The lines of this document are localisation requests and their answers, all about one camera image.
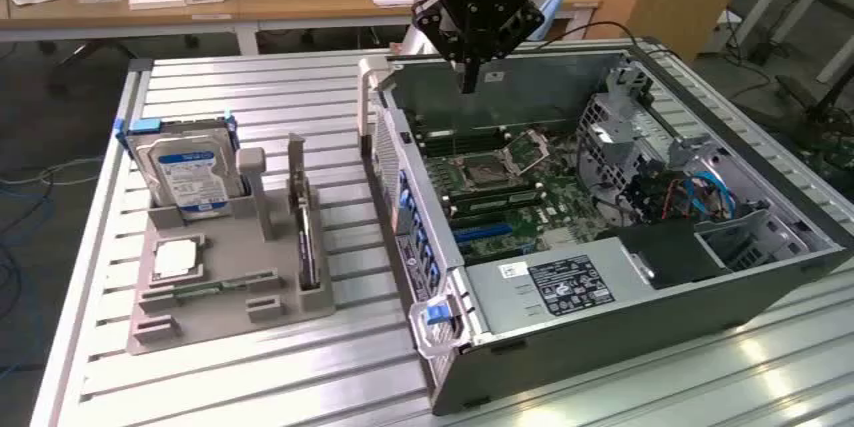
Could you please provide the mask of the silver chipset heatsink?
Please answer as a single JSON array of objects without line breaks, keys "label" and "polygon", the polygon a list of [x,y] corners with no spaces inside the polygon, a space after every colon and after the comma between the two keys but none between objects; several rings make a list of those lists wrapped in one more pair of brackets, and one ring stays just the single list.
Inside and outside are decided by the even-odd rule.
[{"label": "silver chipset heatsink", "polygon": [[584,240],[578,240],[576,234],[568,227],[546,230],[542,233],[541,238],[550,250],[584,243]]}]

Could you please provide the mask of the grey power supply unit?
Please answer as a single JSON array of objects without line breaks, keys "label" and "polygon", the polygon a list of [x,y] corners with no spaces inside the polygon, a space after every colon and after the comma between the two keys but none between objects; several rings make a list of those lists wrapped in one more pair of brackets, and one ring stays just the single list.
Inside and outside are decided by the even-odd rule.
[{"label": "grey power supply unit", "polygon": [[576,321],[654,294],[617,238],[482,263],[466,274],[494,335]]}]

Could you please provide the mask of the installed RAM stick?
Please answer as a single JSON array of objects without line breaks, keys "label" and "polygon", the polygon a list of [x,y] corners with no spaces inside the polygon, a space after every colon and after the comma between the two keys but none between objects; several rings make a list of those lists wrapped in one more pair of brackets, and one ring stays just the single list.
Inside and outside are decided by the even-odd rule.
[{"label": "installed RAM stick", "polygon": [[447,213],[451,218],[462,218],[537,206],[545,200],[543,193],[522,192],[515,194],[498,194],[479,196],[451,202]]},{"label": "installed RAM stick", "polygon": [[478,190],[474,192],[449,193],[441,197],[441,202],[443,204],[459,204],[465,202],[475,202],[479,200],[490,200],[494,198],[507,199],[514,194],[535,191],[537,187],[534,184],[522,184],[509,187]]}]

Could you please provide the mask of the loose green RAM stick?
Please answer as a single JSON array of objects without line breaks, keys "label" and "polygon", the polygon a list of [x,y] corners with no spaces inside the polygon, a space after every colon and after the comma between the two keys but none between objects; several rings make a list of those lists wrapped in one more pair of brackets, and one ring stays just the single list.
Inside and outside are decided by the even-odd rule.
[{"label": "loose green RAM stick", "polygon": [[199,296],[218,295],[226,292],[241,291],[247,288],[246,280],[211,281],[197,284],[187,284],[175,287],[171,291],[177,298],[191,298]]}]

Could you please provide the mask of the black RAM slot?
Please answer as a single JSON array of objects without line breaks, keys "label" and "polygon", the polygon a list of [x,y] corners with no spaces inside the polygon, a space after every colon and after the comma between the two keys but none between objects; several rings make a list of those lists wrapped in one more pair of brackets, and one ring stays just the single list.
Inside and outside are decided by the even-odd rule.
[{"label": "black RAM slot", "polygon": [[502,141],[478,139],[434,139],[421,145],[427,157],[450,157],[478,152],[494,151],[505,147]]},{"label": "black RAM slot", "polygon": [[475,130],[427,130],[417,134],[417,138],[422,142],[427,141],[474,141],[474,142],[501,142],[505,134],[499,129],[475,129]]}]

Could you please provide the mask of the metal socket cover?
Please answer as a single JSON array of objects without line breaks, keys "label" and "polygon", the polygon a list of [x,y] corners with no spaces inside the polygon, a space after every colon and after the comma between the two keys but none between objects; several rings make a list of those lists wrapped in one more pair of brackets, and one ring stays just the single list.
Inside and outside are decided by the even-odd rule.
[{"label": "metal socket cover", "polygon": [[550,155],[547,140],[534,129],[527,129],[502,151],[506,167],[518,176]]}]

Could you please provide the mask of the green graphics card metal bracket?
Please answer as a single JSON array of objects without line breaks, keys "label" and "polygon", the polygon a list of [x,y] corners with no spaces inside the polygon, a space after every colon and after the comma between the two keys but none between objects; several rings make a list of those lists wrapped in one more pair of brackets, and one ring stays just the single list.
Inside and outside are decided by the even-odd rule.
[{"label": "green graphics card metal bracket", "polygon": [[305,142],[301,135],[289,134],[289,196],[298,230],[299,282],[301,289],[309,291],[319,288],[321,280],[313,239],[313,196],[305,168]]}]

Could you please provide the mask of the black chair base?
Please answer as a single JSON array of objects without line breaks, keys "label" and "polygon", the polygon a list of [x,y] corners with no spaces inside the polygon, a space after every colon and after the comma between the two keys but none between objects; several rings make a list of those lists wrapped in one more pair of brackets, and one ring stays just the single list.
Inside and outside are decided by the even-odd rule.
[{"label": "black chair base", "polygon": [[87,40],[74,52],[52,67],[47,78],[47,90],[52,95],[60,96],[68,93],[66,82],[67,74],[72,68],[87,60],[96,52],[102,50],[112,50],[118,52],[126,59],[138,58],[135,52],[126,44],[115,39],[91,39]]}]

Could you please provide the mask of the grey angled disk bay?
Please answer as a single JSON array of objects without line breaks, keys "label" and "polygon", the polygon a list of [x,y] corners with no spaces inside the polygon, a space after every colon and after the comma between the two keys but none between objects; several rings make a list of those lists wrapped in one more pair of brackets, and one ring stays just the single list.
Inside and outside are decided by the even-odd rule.
[{"label": "grey angled disk bay", "polygon": [[769,209],[737,219],[700,222],[694,230],[729,271],[794,259],[810,252],[801,237]]}]

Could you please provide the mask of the silver CPU chip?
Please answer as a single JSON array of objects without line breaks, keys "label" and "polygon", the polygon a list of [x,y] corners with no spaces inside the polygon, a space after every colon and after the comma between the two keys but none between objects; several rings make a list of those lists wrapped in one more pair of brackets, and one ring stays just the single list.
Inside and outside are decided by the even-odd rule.
[{"label": "silver CPU chip", "polygon": [[159,245],[155,255],[154,276],[177,277],[197,266],[198,245],[193,240],[175,240]]}]

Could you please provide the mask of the black plastic shroud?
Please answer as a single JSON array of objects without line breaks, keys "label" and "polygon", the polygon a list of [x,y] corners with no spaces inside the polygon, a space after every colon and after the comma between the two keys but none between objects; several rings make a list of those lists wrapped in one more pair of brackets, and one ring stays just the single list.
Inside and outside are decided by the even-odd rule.
[{"label": "black plastic shroud", "polygon": [[609,229],[602,238],[618,237],[638,255],[656,289],[698,282],[728,273],[696,236],[696,224],[686,219],[665,220]]}]

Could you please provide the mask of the green motherboard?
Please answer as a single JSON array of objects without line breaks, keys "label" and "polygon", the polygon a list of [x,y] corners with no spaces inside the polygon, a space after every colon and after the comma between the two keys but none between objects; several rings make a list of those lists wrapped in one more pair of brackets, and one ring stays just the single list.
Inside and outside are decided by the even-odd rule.
[{"label": "green motherboard", "polygon": [[[585,243],[594,240],[598,233],[608,227],[604,214],[594,205],[592,195],[577,177],[574,134],[568,130],[554,130],[538,124],[529,124],[515,131],[506,127],[495,129],[505,134],[502,140],[505,147],[527,129],[534,129],[546,138],[550,151],[549,157],[521,176],[514,175],[505,164],[509,181],[505,185],[495,187],[473,188],[467,185],[462,159],[473,155],[494,154],[505,163],[502,151],[505,147],[466,155],[427,157],[421,150],[425,142],[419,140],[419,153],[451,233],[459,229],[498,223],[507,223],[513,227],[510,234],[466,243],[455,242],[467,265],[550,250],[541,238],[546,230],[568,227],[578,240],[584,240]],[[537,192],[546,195],[539,205],[471,217],[451,218],[447,213],[450,204],[441,202],[441,197],[449,193],[474,192],[522,184],[534,184]]]}]

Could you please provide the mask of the CPU socket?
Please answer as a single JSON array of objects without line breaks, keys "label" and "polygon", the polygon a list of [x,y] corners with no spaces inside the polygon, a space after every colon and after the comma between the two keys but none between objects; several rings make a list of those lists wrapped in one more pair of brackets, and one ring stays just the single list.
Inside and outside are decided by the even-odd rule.
[{"label": "CPU socket", "polygon": [[495,187],[505,185],[509,181],[505,163],[494,154],[465,157],[462,171],[467,185],[473,188]]}]

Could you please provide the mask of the blue expansion slot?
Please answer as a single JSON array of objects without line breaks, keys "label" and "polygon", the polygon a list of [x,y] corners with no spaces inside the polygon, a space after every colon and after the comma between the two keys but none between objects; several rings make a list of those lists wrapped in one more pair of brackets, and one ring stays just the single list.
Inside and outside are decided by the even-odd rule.
[{"label": "blue expansion slot", "polygon": [[455,230],[453,232],[453,235],[457,243],[466,243],[475,240],[502,236],[510,234],[511,232],[513,227],[507,223],[498,223],[493,225],[483,225]]}]

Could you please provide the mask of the black grey PC case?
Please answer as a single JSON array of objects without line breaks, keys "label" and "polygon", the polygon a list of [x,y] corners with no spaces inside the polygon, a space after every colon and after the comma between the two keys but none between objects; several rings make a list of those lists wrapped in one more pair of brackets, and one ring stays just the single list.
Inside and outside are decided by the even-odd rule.
[{"label": "black grey PC case", "polygon": [[[529,124],[568,130],[609,72],[630,61],[652,79],[646,138],[657,157],[622,191],[592,189],[608,227],[720,222],[769,209],[810,252],[656,289],[650,298],[542,329],[487,332],[429,179],[417,134]],[[434,413],[451,414],[746,324],[854,258],[854,211],[677,59],[629,42],[537,47],[490,63],[471,94],[438,56],[374,55],[358,71],[358,132],[385,246],[402,292]],[[429,305],[453,319],[427,326]]]}]

